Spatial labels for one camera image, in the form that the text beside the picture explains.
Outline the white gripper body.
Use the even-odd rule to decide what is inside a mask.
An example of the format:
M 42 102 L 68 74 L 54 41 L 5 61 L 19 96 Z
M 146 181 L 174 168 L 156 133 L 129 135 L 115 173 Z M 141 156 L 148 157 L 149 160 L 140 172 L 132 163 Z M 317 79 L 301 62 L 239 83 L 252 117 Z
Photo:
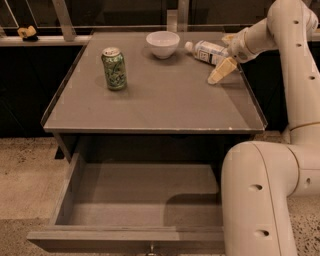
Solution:
M 249 49 L 249 46 L 246 42 L 246 35 L 248 31 L 249 29 L 245 28 L 230 37 L 228 54 L 238 63 L 246 63 L 257 57 L 257 55 Z

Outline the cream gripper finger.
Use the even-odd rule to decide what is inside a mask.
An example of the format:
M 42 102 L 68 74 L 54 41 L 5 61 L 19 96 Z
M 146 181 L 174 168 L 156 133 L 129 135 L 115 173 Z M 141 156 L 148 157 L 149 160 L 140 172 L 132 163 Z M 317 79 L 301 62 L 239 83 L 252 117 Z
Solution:
M 217 84 L 224 77 L 232 73 L 236 68 L 237 61 L 235 59 L 233 59 L 232 57 L 224 58 L 211 72 L 207 79 L 207 82 L 211 85 Z
M 225 34 L 222 41 L 225 45 L 229 46 L 236 42 L 237 36 L 235 34 Z

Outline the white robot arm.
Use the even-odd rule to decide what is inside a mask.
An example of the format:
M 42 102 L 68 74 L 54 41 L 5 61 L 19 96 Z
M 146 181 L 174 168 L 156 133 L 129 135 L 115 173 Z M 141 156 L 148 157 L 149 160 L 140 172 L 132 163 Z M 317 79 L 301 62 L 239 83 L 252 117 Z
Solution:
M 289 142 L 251 141 L 227 153 L 221 176 L 226 256 L 297 256 L 287 199 L 320 193 L 320 73 L 306 0 L 275 0 L 265 19 L 226 38 L 235 63 L 280 53 Z

